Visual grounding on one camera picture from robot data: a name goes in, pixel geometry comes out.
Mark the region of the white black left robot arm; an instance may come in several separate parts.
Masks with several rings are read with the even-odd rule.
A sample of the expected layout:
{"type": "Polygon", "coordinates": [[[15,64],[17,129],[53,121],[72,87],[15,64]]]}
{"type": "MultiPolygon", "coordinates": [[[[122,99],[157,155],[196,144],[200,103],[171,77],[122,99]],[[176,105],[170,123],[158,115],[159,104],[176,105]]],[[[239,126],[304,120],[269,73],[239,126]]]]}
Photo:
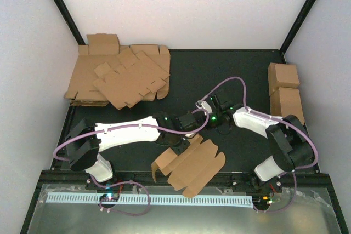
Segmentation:
{"type": "Polygon", "coordinates": [[[66,148],[72,171],[85,171],[93,175],[106,190],[113,189],[118,177],[112,171],[112,163],[101,153],[112,147],[135,142],[156,142],[160,145],[179,146],[186,136],[194,135],[200,125],[192,113],[177,117],[165,112],[136,121],[124,123],[93,123],[82,119],[66,137],[66,148]]]}

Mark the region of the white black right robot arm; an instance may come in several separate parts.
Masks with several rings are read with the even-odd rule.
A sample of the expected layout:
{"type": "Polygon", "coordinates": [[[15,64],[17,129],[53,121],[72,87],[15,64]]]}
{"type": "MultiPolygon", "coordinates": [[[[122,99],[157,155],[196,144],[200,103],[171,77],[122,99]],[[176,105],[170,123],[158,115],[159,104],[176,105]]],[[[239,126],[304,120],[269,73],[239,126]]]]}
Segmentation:
{"type": "Polygon", "coordinates": [[[254,169],[249,178],[252,190],[261,192],[275,176],[290,173],[315,158],[311,139],[304,126],[294,115],[269,116],[244,105],[220,101],[219,96],[210,97],[210,103],[199,100],[197,107],[210,114],[209,127],[227,123],[250,130],[268,140],[270,156],[254,169]]]}

